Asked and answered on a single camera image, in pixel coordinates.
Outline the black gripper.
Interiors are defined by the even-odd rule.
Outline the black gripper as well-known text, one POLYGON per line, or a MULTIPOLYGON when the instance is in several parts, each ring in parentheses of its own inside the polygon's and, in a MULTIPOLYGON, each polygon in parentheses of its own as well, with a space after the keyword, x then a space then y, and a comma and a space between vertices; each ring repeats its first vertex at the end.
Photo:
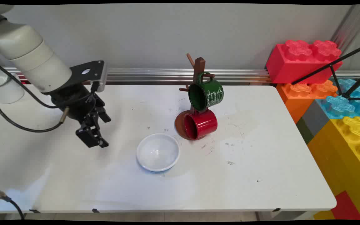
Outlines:
POLYGON ((97 95, 89 95, 90 91, 83 84, 75 84, 70 87, 50 93, 54 105, 64 110, 69 107, 68 117, 80 122, 80 128, 75 134, 88 147, 108 147, 109 143, 101 136, 98 119, 108 123, 111 118, 105 110, 104 101, 97 95))

